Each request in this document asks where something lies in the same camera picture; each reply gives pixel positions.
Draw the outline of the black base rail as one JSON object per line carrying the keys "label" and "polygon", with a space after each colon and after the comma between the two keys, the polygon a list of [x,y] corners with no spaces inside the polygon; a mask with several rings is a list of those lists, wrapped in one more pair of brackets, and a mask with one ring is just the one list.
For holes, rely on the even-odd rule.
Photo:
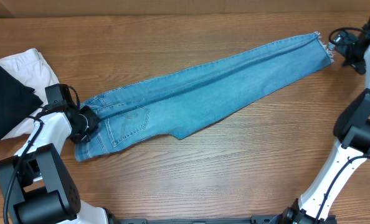
{"label": "black base rail", "polygon": [[117,224],[269,224],[276,223],[277,215],[253,215],[250,218],[208,218],[208,219],[121,219]]}

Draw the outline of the folded white garment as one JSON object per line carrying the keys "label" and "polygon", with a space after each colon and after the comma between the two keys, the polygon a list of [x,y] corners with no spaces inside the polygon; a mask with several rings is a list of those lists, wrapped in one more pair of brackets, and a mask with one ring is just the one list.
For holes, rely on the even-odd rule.
{"label": "folded white garment", "polygon": [[[29,49],[19,54],[1,58],[0,66],[23,85],[35,89],[34,93],[42,100],[42,106],[47,104],[45,87],[59,82],[56,74],[37,49]],[[41,107],[19,123],[2,139],[15,138],[31,133],[34,129],[34,122],[31,117],[39,113]]]}

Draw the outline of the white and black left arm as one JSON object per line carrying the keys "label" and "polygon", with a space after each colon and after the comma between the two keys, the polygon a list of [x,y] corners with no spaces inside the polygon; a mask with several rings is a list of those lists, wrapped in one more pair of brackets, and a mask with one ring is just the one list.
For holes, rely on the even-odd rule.
{"label": "white and black left arm", "polygon": [[35,129],[12,157],[0,160],[0,189],[5,223],[107,223],[109,210],[80,198],[60,153],[67,139],[87,143],[101,119],[78,98],[72,86],[45,88],[48,104],[35,116]]}

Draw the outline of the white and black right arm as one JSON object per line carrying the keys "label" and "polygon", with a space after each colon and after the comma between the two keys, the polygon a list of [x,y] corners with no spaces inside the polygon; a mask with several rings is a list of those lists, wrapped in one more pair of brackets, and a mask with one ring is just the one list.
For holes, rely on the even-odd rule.
{"label": "white and black right arm", "polygon": [[329,41],[344,57],[344,65],[365,76],[365,89],[340,114],[333,134],[336,141],[313,183],[291,207],[270,223],[336,223],[330,208],[354,171],[370,159],[370,18],[359,29],[341,27]]}

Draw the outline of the folded black garment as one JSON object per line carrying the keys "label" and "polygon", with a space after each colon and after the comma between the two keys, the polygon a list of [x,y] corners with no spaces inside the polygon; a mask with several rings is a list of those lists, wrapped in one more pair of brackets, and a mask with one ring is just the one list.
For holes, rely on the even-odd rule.
{"label": "folded black garment", "polygon": [[34,92],[0,66],[0,140],[42,106]]}

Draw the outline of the light blue denim jeans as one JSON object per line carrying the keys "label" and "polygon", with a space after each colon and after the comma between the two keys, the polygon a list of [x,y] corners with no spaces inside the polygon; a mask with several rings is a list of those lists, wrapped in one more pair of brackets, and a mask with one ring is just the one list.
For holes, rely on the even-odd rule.
{"label": "light blue denim jeans", "polygon": [[85,101],[100,123],[89,142],[76,145],[75,158],[86,161],[161,134],[184,139],[332,61],[314,32],[108,90]]}

